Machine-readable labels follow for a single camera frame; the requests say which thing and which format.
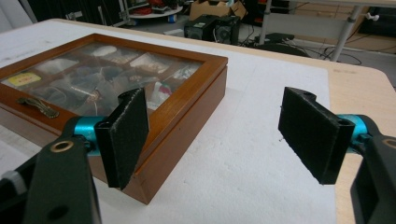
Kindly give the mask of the black round stool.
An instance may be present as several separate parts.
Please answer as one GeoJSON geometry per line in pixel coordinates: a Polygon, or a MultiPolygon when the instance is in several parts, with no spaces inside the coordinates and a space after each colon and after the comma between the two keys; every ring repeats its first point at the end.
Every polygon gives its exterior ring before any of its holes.
{"type": "Polygon", "coordinates": [[[258,45],[257,49],[309,58],[309,55],[304,51],[283,44],[263,44],[263,45],[258,45]]]}

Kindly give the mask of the open cardboard box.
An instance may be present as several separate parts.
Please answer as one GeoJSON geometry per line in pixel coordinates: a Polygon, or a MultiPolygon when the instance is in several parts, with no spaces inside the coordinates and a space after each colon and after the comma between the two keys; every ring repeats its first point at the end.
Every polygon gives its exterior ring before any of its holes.
{"type": "Polygon", "coordinates": [[[238,16],[243,19],[248,14],[240,0],[195,0],[191,3],[189,20],[202,15],[238,16]]]}

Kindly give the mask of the round white table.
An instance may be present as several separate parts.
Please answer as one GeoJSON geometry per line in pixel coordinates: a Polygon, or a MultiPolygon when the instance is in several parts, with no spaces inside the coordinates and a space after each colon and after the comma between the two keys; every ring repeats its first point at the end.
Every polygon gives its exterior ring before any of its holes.
{"type": "Polygon", "coordinates": [[[177,13],[179,13],[183,7],[178,6],[176,9],[166,9],[161,12],[158,8],[152,9],[150,14],[136,14],[136,13],[129,13],[129,18],[131,20],[143,20],[143,19],[153,19],[153,18],[161,18],[166,17],[170,21],[175,21],[177,18],[177,13]]]}

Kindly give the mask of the wooden box with glass lid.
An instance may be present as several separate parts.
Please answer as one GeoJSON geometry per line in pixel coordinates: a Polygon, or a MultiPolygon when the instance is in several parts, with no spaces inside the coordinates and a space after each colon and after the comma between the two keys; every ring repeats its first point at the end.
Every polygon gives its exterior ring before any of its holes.
{"type": "Polygon", "coordinates": [[[0,67],[0,124],[44,146],[66,122],[107,183],[94,125],[143,88],[149,133],[123,193],[149,203],[225,94],[227,58],[92,34],[0,67]]]}

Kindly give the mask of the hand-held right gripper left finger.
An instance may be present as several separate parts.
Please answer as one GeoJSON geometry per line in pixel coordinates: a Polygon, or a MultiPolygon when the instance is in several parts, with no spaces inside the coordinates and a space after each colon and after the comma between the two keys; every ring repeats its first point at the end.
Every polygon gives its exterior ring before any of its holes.
{"type": "Polygon", "coordinates": [[[122,93],[119,105],[94,131],[110,188],[125,189],[149,134],[149,116],[143,88],[122,93]]]}

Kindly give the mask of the white desk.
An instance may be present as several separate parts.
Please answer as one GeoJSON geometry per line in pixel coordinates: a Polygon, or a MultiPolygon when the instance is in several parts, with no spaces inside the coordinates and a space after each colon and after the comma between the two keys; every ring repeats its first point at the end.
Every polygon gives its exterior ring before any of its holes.
{"type": "Polygon", "coordinates": [[[396,8],[396,0],[287,0],[291,2],[305,2],[322,5],[353,6],[351,14],[346,20],[309,17],[304,15],[272,13],[273,0],[266,1],[263,13],[262,29],[259,44],[263,45],[268,32],[305,35],[318,38],[335,38],[337,44],[332,52],[331,61],[336,62],[344,48],[353,26],[364,7],[392,7],[396,8]]]}

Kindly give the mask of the black computer tower green sticker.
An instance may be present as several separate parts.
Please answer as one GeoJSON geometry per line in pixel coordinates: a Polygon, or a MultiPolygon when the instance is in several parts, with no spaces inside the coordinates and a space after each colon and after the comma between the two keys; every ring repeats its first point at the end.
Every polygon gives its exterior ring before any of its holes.
{"type": "Polygon", "coordinates": [[[184,36],[191,39],[213,41],[213,30],[218,16],[201,15],[193,21],[188,21],[184,26],[184,36]]]}

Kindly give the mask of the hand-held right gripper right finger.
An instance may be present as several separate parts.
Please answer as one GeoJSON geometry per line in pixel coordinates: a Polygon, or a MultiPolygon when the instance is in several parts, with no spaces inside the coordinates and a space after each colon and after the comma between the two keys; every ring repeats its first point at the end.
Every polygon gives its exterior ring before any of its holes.
{"type": "Polygon", "coordinates": [[[278,129],[311,175],[334,185],[355,124],[334,115],[309,91],[286,87],[278,129]]]}

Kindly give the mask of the white foam mat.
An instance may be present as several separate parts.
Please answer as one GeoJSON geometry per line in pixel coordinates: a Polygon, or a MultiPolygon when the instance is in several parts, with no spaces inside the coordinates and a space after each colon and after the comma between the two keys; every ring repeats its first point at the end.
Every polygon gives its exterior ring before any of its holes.
{"type": "Polygon", "coordinates": [[[228,58],[225,96],[149,204],[95,183],[104,224],[334,224],[335,192],[278,131],[283,91],[329,105],[328,72],[300,58],[169,35],[50,20],[0,34],[0,68],[91,33],[228,58]]]}

